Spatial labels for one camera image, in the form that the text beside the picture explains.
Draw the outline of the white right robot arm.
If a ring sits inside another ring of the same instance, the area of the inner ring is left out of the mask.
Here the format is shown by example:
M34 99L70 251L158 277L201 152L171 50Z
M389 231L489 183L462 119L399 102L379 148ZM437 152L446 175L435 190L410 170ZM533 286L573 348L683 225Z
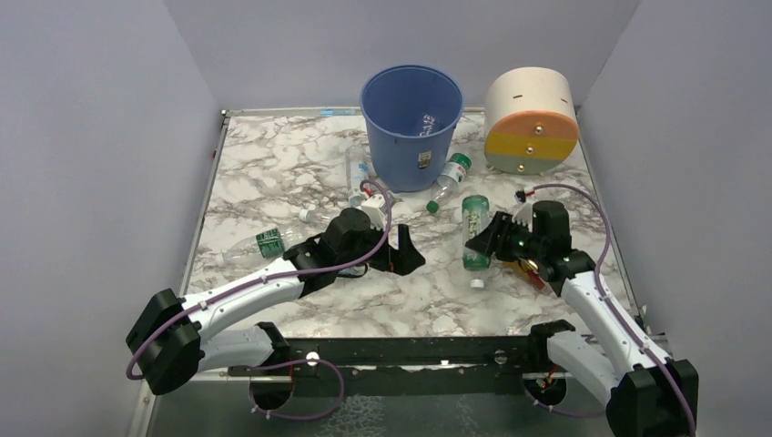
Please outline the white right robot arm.
M521 261L564 299L596 338L594 348L563 321L534 327L533 358L570 373L604 408L615 436L693 436L698 373L676 361L627 313L596 263L575 249L569 214L557 201L530 207L531 223L496 212L465 248L504 262Z

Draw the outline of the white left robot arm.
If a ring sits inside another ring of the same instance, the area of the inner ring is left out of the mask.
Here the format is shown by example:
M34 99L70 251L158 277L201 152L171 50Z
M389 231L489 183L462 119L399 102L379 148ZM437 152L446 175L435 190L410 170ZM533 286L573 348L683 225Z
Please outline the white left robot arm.
M267 325L231 330L255 313L299 300L333 284L343 269L371 269L407 276L425 263L400 224L398 245L366 213L346 208L324 232L286 249L267 266L213 290L177 296L166 289L147 302L129 331L130 380L143 380L155 395L170 393L211 369L265 364L281 341Z

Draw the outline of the gold red snack packet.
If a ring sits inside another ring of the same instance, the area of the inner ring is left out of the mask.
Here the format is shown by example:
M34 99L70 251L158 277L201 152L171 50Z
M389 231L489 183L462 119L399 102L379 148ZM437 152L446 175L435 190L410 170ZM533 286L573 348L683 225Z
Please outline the gold red snack packet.
M519 279L523 280L534 290L539 291L542 294L549 294L552 291L539 277L536 268L529 262L520 259L513 262L504 262L504 265L510 268Z

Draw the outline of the green floral label bottle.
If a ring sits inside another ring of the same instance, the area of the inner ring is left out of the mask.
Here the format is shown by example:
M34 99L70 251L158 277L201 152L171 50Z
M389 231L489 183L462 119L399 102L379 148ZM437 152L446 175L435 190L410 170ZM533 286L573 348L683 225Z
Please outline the green floral label bottle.
M485 287L491 261L488 257L468 249L466 243L478 236L489 224L489 200L482 195L468 196L462 200L462 265L470 279L472 289Z

